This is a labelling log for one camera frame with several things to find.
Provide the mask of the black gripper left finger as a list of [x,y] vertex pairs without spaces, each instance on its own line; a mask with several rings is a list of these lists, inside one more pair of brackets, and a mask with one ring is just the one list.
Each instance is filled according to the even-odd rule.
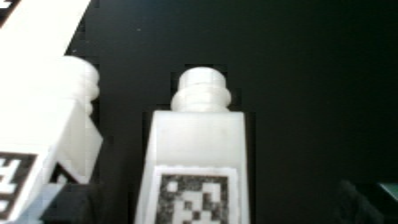
[[40,224],[100,224],[104,194],[96,184],[48,184],[40,201]]

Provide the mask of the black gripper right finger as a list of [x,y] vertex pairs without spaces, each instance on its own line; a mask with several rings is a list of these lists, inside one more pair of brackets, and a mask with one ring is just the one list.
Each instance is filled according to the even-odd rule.
[[398,224],[398,182],[340,183],[335,224]]

